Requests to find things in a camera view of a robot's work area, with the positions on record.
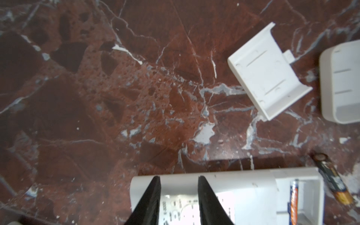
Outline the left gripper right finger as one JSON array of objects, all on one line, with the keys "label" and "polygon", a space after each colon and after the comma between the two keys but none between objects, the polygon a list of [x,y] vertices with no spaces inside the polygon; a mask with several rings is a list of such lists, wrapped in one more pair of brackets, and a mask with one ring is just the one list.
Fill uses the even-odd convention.
[{"label": "left gripper right finger", "polygon": [[204,176],[198,178],[201,225],[234,225]]}]

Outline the white remote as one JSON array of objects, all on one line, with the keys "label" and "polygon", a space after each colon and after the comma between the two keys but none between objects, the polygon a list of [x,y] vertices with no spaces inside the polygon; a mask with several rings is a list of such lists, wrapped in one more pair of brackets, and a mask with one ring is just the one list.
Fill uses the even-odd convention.
[{"label": "white remote", "polygon": [[299,180],[298,225],[321,225],[324,181],[315,167],[134,177],[132,212],[154,176],[160,177],[158,225],[201,225],[198,178],[204,176],[234,225],[289,225],[290,185]]}]

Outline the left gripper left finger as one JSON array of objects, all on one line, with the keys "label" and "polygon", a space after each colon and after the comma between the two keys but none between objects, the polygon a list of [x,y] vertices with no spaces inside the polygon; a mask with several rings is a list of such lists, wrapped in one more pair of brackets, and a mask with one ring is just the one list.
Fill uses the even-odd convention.
[{"label": "left gripper left finger", "polygon": [[160,177],[154,176],[125,225],[158,225],[160,197]]}]

